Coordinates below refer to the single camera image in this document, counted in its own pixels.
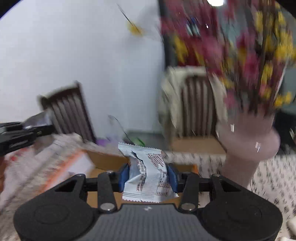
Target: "gray floor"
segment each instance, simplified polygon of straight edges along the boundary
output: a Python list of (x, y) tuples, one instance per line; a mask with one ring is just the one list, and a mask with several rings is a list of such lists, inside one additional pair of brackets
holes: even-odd
[(165, 138), (161, 133), (128, 131), (127, 135), (131, 140), (134, 138), (139, 138), (142, 142), (144, 142), (146, 147), (169, 150), (168, 144), (166, 143)]

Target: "chair backrest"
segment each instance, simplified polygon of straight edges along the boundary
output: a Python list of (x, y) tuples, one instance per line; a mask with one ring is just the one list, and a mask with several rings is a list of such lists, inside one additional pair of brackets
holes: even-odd
[(216, 107), (207, 77), (191, 76), (181, 89), (183, 137), (216, 136)]
[(74, 87), (62, 89), (49, 97), (39, 96), (43, 110), (51, 112), (58, 133), (77, 133), (84, 140), (96, 142), (89, 116), (81, 94), (79, 82)]

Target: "artificial flower arrangement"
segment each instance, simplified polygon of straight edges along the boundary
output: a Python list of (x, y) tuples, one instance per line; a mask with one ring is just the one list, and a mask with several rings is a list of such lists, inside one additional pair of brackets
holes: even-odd
[[(207, 0), (167, 0), (166, 6), (162, 33), (173, 37), (179, 65), (205, 66), (216, 75), (227, 89), (229, 108), (247, 106), (249, 112), (270, 115), (292, 101), (290, 92), (281, 95), (279, 89), (296, 48), (276, 1), (228, 0), (219, 9)], [(237, 11), (245, 14), (246, 28), (231, 41), (225, 29)]]

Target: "chair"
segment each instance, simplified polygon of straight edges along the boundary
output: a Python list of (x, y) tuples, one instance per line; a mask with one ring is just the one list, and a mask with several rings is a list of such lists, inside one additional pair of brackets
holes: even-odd
[(176, 152), (225, 154), (216, 139), (217, 114), (211, 83), (207, 77), (190, 76), (181, 89), (182, 136), (171, 148)]
[(77, 133), (84, 140), (96, 142), (92, 125), (81, 94), (81, 84), (54, 92), (48, 97), (39, 96), (43, 110), (51, 112), (57, 133)]

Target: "ribbed gray panel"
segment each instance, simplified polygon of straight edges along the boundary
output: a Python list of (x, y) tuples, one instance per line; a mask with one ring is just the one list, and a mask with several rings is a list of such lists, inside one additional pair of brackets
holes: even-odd
[(218, 241), (196, 216), (176, 211), (172, 204), (124, 204), (114, 214), (102, 215), (79, 241)]

